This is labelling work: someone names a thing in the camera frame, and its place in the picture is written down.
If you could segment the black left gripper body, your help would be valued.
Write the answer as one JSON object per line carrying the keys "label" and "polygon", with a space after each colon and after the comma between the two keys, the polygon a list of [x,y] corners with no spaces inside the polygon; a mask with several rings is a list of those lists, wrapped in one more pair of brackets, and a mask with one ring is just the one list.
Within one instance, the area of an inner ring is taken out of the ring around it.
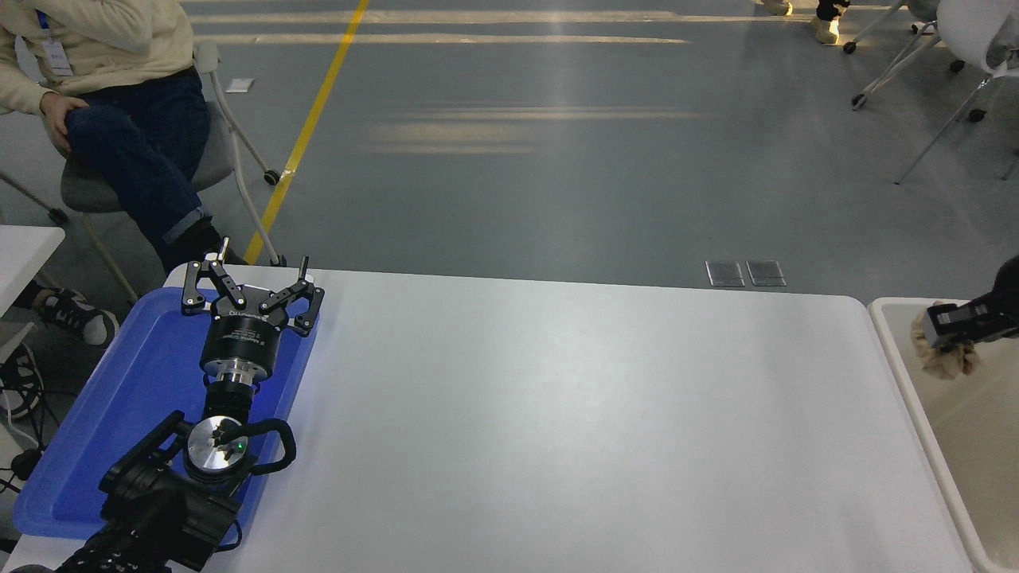
{"label": "black left gripper body", "polygon": [[242,287],[243,309],[230,297],[220,296],[212,303],[209,331],[199,359],[201,369],[216,371],[219,364],[245,361],[262,371],[273,371],[283,329],[290,315],[283,307],[262,314],[260,306],[273,295],[262,287]]}

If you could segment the person's right hand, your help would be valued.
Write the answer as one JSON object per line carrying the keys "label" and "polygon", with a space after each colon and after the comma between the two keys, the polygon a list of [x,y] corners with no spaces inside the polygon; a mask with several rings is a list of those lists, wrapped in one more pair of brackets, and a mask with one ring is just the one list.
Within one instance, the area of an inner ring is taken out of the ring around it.
{"label": "person's right hand", "polygon": [[41,96],[39,108],[46,134],[51,143],[63,153],[72,153],[72,146],[67,141],[66,119],[70,112],[88,108],[88,103],[76,97],[47,92]]}

